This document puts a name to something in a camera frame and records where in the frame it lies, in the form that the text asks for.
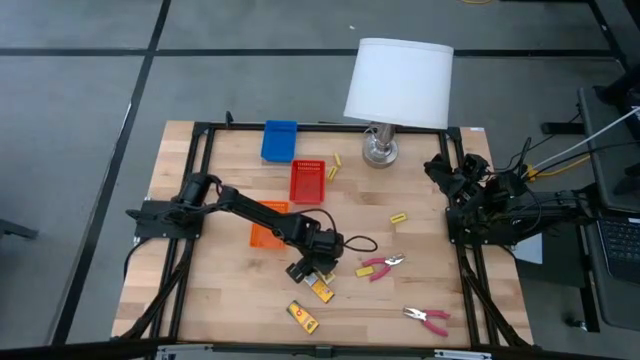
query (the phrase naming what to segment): white paper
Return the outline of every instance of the white paper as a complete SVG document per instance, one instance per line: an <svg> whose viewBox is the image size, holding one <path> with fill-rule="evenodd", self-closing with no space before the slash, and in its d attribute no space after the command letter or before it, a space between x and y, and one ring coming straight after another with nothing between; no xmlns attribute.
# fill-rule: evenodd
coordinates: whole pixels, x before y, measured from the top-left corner
<svg viewBox="0 0 640 360"><path fill-rule="evenodd" d="M542 234L520 241L512 252L518 260L542 265Z"/></svg>

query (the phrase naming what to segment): orange container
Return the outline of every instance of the orange container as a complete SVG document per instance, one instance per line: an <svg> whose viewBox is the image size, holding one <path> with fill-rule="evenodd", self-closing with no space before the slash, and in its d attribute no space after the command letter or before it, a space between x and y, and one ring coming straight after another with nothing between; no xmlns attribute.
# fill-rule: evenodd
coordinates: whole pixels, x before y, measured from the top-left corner
<svg viewBox="0 0 640 360"><path fill-rule="evenodd" d="M288 201L258 201L260 204L265 205L279 213L289 212ZM282 240L273 236L271 230L258 224L251 225L251 238L249 240L249 246L253 248L262 249L284 249L284 243Z"/></svg>

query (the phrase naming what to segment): pliers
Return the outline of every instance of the pliers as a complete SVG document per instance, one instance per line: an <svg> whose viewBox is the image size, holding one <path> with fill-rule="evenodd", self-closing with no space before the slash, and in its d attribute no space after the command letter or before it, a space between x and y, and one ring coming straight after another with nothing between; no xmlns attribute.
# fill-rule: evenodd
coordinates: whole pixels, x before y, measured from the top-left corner
<svg viewBox="0 0 640 360"><path fill-rule="evenodd" d="M446 312L444 312L442 310L420 311L418 309L413 309L413 308L408 308L408 307L404 308L403 313L405 315L407 315L408 317L410 317L410 318L422 320L422 324L427 329L431 330L434 334L437 334L437 335L440 335L440 336L443 336L443 337L449 336L449 332L447 330L435 326L434 324L431 323L431 321L429 321L429 318L430 317L436 317L436 318L440 318L440 319L448 319L449 317L451 317L450 314L447 314Z"/></svg>
<svg viewBox="0 0 640 360"><path fill-rule="evenodd" d="M376 281L381 277L385 276L389 271L391 271L392 266L396 266L400 264L404 260L404 258L405 258L404 254L397 254L397 255L390 256L388 258L373 258L367 261L363 261L362 266L366 267L366 266L373 266L374 264L384 264L384 267L382 268L382 270L378 271L377 273L369 277L369 281Z"/></svg>

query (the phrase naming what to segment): pliers jaw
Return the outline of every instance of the pliers jaw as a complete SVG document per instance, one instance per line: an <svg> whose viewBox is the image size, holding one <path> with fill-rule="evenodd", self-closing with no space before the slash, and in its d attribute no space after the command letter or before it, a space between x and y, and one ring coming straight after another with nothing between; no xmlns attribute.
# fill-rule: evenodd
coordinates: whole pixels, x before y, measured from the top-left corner
<svg viewBox="0 0 640 360"><path fill-rule="evenodd" d="M385 263L389 266L395 266L400 264L404 260L404 254L397 254L385 259Z"/></svg>
<svg viewBox="0 0 640 360"><path fill-rule="evenodd" d="M418 309L414 309L414 308L408 308L405 307L402 310L403 314L405 314L406 316L413 318L413 319L418 319L418 320L427 320L427 314L425 314L424 312L418 310Z"/></svg>

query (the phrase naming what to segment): black metal frame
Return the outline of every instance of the black metal frame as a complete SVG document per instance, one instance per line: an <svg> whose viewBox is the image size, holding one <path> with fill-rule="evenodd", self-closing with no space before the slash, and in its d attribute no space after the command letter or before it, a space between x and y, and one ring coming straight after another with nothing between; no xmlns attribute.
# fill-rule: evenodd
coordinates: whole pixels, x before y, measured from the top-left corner
<svg viewBox="0 0 640 360"><path fill-rule="evenodd" d="M208 172L212 150L213 150L213 139L215 132L217 130L254 130L254 131L264 131L265 124L264 123L235 123L233 121L233 117L230 112L226 114L226 122L225 123L195 123L194 129L192 133L191 143L189 145L189 154L187 155L187 161L185 163L185 171L183 174L183 182L186 179L186 176L193 171L194 162L195 162L195 153L198 148L198 143L200 141L200 137L204 134L207 136L205 151L203 153L202 164L200 167L200 172ZM311 131L311 132L348 132L348 133L363 133L367 130L367 125L338 125L338 124L299 124L298 131ZM456 160L458 163L462 163L462 159L464 157L464 150L462 146L462 136L459 128L449 128L446 131L444 130L436 130L436 129L424 129L424 128L414 128L414 127L402 127L398 126L396 129L397 133L410 133L410 134L431 134L437 135L439 144L440 144L440 152L446 161L449 161L449 148L448 141L451 140L454 144L454 148L456 150ZM187 246L191 244L193 246L193 241L187 240ZM467 328L469 332L469 339L471 348L483 345L480 341L478 323L475 314L475 305L473 300L473 291L484 291L489 297L489 284L486 274L486 268L484 265L484 256L482 254L482 247L479 245L473 246L473 255L474 262L476 265L476 272L478 274L478 279L476 280L471 274L471 279L469 277L469 272L471 271L469 268L469 263L466 255L466 248L461 242L454 243L453 246L456 247L456 257L458 260L459 271L460 271L460 281L464 299L464 307L467 318ZM165 258L165 264L162 270L163 279L165 278L165 274L171 273L171 269L173 268L173 263L175 262L175 251L171 252L171 249L167 251L167 257ZM187 264L191 263L191 256L193 255L193 251L188 251ZM180 284L178 285L178 289L176 291L175 297L175 306L173 309L172 317L170 320L170 330L169 330L169 338L176 339L178 337L178 331L180 326L180 318L182 312L182 306L184 304L184 298L186 295L186 284L188 281L189 269L186 269L185 274L180 280ZM160 287L166 284L166 281L162 281ZM487 334L489 338L489 344L491 346L498 346L496 349L499 349L499 337L498 337L498 329L496 324L492 319L499 318L502 321L500 324L502 325L502 331L505 335L510 346L528 346L528 344L522 342L521 339L517 338L517 341L511 341L510 337L507 336L509 331L513 331L513 329L508 326L504 317L500 314L500 311L495 307L495 305L489 301L483 302L484 313L485 313L485 321L487 324ZM156 315L156 318L153 320L153 329L159 329L160 323L162 321L162 313L159 312ZM158 336L158 331L154 331L151 333L150 337ZM293 346L293 345L261 345L261 344L213 344L216 350L220 350L220 346L223 346L225 349L229 351L237 351L238 349L247 350L249 352L278 352L278 353L286 353L286 354L310 354L317 357L332 357L336 356L336 354L348 353L350 355L369 355L376 354L380 355L380 351L384 350L386 355L390 356L433 356L434 351L436 349L432 348L405 348L405 347L390 347L390 348L379 348L379 347L343 347L343 346ZM539 352L537 348L530 347L531 351L535 351L537 355L543 355Z"/></svg>

